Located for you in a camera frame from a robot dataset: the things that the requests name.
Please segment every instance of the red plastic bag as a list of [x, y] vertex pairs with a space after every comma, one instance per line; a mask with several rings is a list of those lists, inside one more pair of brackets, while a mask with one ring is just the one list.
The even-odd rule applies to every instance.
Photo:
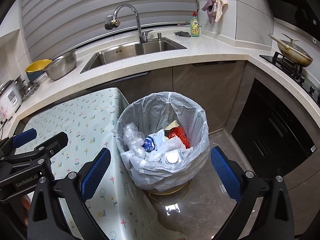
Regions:
[[187, 138], [186, 132], [184, 131], [184, 129], [181, 126], [171, 128], [169, 133], [168, 133], [168, 135], [166, 135], [166, 136], [169, 139], [171, 139], [175, 135], [180, 138], [182, 143], [186, 146], [186, 149], [190, 148], [190, 143], [189, 143], [189, 140]]

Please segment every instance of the cabinet handle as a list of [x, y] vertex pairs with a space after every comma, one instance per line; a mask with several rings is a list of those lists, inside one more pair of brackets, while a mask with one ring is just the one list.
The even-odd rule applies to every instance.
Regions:
[[266, 149], [264, 148], [262, 143], [259, 141], [259, 139], [254, 140], [253, 144], [258, 149], [258, 151], [259, 151], [259, 153], [261, 154], [262, 157], [266, 157], [268, 155], [268, 152], [266, 151]]
[[108, 85], [111, 85], [113, 83], [116, 83], [116, 82], [120, 82], [120, 81], [124, 81], [124, 80], [128, 80], [128, 79], [131, 79], [131, 78], [135, 78], [135, 77], [141, 77], [141, 76], [145, 76], [145, 75], [148, 75], [150, 73], [150, 71], [147, 71], [147, 72], [143, 72], [143, 73], [139, 73], [139, 74], [134, 74], [134, 75], [130, 75], [130, 76], [126, 76], [126, 77], [123, 77], [123, 78], [118, 78], [118, 79], [115, 79], [115, 80], [112, 80], [112, 81], [108, 81], [108, 82], [105, 82], [105, 83], [102, 83], [100, 85], [96, 85], [94, 87], [90, 87], [90, 88], [87, 88], [86, 90], [91, 92], [91, 91], [95, 91], [95, 90], [102, 90], [104, 89], [105, 87], [107, 87]]
[[272, 113], [272, 117], [270, 117], [268, 121], [272, 124], [272, 126], [276, 129], [281, 137], [283, 137], [288, 132], [275, 114]]
[[223, 61], [209, 61], [209, 62], [201, 62], [194, 63], [195, 66], [207, 66], [207, 65], [217, 65], [217, 64], [227, 64], [227, 63], [236, 63], [236, 60], [223, 60]]

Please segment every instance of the metal screw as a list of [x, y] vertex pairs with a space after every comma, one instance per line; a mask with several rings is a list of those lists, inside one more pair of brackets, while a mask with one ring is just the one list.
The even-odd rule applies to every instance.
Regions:
[[254, 174], [253, 174], [252, 171], [247, 171], [247, 172], [245, 173], [245, 175], [246, 175], [248, 178], [253, 178], [253, 176], [254, 176]]
[[282, 181], [283, 181], [283, 178], [278, 175], [278, 176], [276, 176], [276, 180], [279, 181], [279, 182], [282, 182]]
[[45, 180], [46, 180], [45, 177], [41, 177], [41, 178], [39, 179], [39, 182], [40, 182], [40, 183], [44, 183]]
[[69, 179], [74, 179], [76, 176], [77, 176], [77, 174], [76, 174], [75, 172], [70, 172], [70, 173], [68, 174], [68, 178], [69, 178]]

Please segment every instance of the rice cooker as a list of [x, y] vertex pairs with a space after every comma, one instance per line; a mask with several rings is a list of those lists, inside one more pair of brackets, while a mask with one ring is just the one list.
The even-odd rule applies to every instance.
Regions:
[[14, 116], [22, 98], [13, 80], [9, 80], [0, 87], [0, 114], [1, 119], [10, 119]]

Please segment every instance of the purple towel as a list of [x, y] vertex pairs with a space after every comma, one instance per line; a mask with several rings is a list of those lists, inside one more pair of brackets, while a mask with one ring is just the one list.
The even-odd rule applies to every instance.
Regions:
[[214, 6], [213, 6], [212, 0], [207, 0], [207, 3], [202, 8], [203, 11], [207, 11], [207, 15], [210, 23], [212, 22], [213, 9], [214, 9]]

